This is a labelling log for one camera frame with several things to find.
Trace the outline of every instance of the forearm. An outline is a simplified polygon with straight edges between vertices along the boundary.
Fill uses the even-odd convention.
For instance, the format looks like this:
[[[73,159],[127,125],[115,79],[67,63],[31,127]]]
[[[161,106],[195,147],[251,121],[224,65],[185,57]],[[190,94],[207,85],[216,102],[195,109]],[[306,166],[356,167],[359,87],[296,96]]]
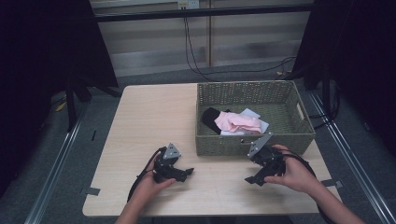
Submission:
[[[335,223],[364,223],[341,203],[326,187],[317,182],[307,192],[322,211]]]
[[[123,208],[116,224],[137,224],[137,220],[142,211],[143,204],[131,200]]]

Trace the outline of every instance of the wooden table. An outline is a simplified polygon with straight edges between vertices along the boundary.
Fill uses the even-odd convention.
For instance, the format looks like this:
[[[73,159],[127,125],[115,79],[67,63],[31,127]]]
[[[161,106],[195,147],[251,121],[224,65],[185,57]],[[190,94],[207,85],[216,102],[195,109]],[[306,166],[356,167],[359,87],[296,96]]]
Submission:
[[[250,185],[244,179],[260,167],[248,157],[198,157],[195,152],[197,85],[169,84],[125,88],[83,213],[118,216],[130,187],[159,147],[175,144],[182,156],[178,169],[195,168],[184,183],[163,190],[145,216],[242,216],[317,213],[307,195],[283,186]],[[303,157],[319,180],[331,178],[315,141]],[[330,190],[340,198],[335,187]]]

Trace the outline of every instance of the wall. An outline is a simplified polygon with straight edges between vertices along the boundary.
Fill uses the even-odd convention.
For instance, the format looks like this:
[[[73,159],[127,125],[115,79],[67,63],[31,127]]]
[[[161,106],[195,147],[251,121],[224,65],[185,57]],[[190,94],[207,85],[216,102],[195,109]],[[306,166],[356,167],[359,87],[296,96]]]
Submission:
[[[213,0],[209,5],[207,0],[200,1],[200,8],[312,2]],[[177,9],[177,1],[170,0],[91,0],[91,3],[95,14]],[[188,18],[195,59],[203,67],[279,61],[296,55],[308,17],[309,12],[293,12]],[[118,77],[188,68],[185,22],[181,18],[103,22],[99,26]]]

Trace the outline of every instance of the wicker basket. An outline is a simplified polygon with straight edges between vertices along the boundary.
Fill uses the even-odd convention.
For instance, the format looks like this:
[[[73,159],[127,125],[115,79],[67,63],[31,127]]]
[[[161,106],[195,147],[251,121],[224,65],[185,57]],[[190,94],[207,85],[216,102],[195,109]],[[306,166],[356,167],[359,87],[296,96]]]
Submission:
[[[315,131],[293,81],[223,82],[198,84],[195,144],[198,156],[247,155],[255,135],[218,135],[201,122],[205,110],[214,107],[240,113],[249,108],[269,123],[273,136],[268,145],[280,144],[304,154]]]

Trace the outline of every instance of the black tape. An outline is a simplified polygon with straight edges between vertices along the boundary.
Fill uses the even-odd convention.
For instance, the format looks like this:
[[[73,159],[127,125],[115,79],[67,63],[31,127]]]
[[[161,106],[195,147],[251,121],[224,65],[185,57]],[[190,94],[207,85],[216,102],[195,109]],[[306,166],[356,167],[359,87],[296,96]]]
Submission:
[[[91,141],[95,140],[95,136],[96,136],[96,130],[93,132],[93,135],[92,135]]]
[[[82,196],[86,196],[87,194],[98,196],[99,192],[100,192],[100,189],[87,188],[87,189],[81,189],[79,194]]]
[[[344,186],[343,182],[341,180],[333,180],[333,179],[327,179],[327,180],[322,180],[320,181],[325,187],[331,187],[335,186],[337,189],[340,189],[341,187]]]

